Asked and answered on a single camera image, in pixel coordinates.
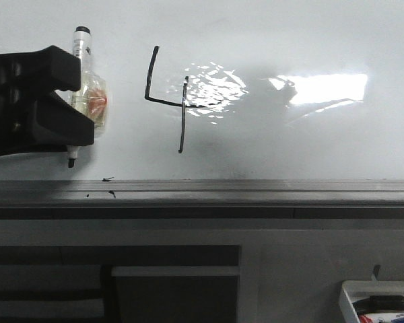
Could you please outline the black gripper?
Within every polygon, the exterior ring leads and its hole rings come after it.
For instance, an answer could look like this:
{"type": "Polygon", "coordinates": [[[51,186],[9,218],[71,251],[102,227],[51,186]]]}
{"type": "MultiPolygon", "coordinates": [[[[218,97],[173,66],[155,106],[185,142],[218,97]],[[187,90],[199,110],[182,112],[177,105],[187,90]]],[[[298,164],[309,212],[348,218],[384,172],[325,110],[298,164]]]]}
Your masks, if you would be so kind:
{"type": "Polygon", "coordinates": [[[57,46],[0,54],[0,157],[92,145],[94,122],[54,92],[80,87],[80,59],[57,46]]]}

